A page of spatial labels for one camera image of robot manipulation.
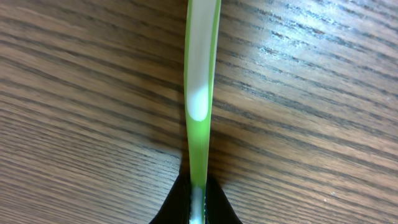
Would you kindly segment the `white green toothbrush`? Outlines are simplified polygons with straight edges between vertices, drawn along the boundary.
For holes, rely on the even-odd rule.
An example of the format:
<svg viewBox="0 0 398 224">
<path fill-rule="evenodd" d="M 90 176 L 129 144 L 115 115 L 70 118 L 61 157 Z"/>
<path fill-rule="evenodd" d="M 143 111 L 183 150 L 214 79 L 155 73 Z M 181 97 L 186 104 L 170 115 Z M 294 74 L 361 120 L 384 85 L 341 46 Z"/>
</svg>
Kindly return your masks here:
<svg viewBox="0 0 398 224">
<path fill-rule="evenodd" d="M 221 0 L 189 0 L 184 97 L 191 182 L 189 223 L 205 223 L 211 109 Z"/>
</svg>

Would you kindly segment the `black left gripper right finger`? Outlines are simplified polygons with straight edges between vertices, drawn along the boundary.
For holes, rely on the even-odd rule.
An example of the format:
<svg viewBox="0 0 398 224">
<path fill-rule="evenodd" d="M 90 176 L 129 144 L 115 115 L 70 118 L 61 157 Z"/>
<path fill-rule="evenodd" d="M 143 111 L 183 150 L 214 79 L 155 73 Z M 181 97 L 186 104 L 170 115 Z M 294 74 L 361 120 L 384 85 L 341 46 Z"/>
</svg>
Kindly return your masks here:
<svg viewBox="0 0 398 224">
<path fill-rule="evenodd" d="M 206 224 L 243 224 L 214 176 L 207 178 L 205 218 Z"/>
</svg>

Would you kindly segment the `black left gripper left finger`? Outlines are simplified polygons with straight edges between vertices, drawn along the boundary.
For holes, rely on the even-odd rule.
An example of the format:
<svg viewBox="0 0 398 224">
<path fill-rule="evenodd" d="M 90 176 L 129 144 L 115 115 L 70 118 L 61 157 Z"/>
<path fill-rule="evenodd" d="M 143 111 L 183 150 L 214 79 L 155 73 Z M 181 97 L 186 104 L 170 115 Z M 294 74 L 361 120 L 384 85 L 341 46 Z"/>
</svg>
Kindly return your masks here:
<svg viewBox="0 0 398 224">
<path fill-rule="evenodd" d="M 150 224 L 188 224 L 191 190 L 190 175 L 180 174 Z"/>
</svg>

